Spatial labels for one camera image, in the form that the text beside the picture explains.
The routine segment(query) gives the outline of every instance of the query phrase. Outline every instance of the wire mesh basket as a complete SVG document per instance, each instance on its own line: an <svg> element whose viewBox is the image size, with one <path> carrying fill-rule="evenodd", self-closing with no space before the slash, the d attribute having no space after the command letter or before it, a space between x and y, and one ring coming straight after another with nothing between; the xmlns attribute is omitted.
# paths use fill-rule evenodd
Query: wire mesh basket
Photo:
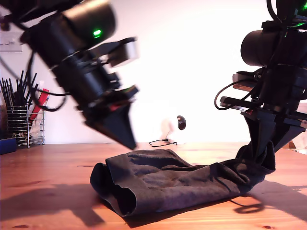
<svg viewBox="0 0 307 230"><path fill-rule="evenodd" d="M17 146L45 144L45 112L31 113L26 107L7 107L8 132Z"/></svg>

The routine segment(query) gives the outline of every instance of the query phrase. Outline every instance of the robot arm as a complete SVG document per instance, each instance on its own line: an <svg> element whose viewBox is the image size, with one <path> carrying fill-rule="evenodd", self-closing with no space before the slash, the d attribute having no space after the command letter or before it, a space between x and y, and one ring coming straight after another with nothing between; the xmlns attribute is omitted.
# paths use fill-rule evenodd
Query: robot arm
<svg viewBox="0 0 307 230"><path fill-rule="evenodd" d="M307 127L307 115L297 112L307 99L307 1L277 0L277 15L267 0L274 21L249 33L241 47L243 60L261 67L254 73L233 75L234 88L248 91L243 99L221 98L220 110L234 108L248 123L253 157L260 156L269 142L275 152Z"/></svg>
<svg viewBox="0 0 307 230"><path fill-rule="evenodd" d="M2 19L2 29L9 30L11 23L23 29L20 40L33 50L27 70L31 95L35 95L35 89L30 88L31 65L37 53L58 84L78 103L89 127L134 149L128 113L138 89L120 90L117 74L109 74L104 65L116 66L136 58L135 38L101 44L116 29L108 1L0 0L0 4L11 12ZM54 10L31 28L22 24Z"/></svg>

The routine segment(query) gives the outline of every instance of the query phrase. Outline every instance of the wall socket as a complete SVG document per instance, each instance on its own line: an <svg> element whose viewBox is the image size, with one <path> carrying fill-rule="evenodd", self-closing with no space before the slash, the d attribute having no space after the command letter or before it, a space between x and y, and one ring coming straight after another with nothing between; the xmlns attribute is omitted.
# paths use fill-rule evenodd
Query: wall socket
<svg viewBox="0 0 307 230"><path fill-rule="evenodd" d="M19 41L20 32L0 32L0 52L20 53L23 51Z"/></svg>

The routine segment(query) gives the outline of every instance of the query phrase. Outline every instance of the wood grain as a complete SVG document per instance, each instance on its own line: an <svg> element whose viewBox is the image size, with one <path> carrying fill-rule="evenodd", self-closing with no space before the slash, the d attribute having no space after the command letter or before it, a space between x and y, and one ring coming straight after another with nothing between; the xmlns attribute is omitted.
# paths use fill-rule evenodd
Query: wood grain
<svg viewBox="0 0 307 230"><path fill-rule="evenodd" d="M234 158L244 144L163 148L191 164L212 164ZM276 172L245 197L123 219L102 203L89 177L96 163L128 151L118 144L45 145L1 156L1 229L307 229L306 155L277 152Z"/></svg>

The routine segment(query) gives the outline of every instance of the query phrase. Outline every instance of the gray cloth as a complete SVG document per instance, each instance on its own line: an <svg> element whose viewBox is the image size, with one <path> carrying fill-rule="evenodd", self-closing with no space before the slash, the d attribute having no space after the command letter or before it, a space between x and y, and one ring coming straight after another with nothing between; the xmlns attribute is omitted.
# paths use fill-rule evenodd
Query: gray cloth
<svg viewBox="0 0 307 230"><path fill-rule="evenodd" d="M208 166L192 166L171 150L139 150L98 163L91 185L126 217L240 196L274 171L271 142L261 156L253 156L250 143L235 159Z"/></svg>

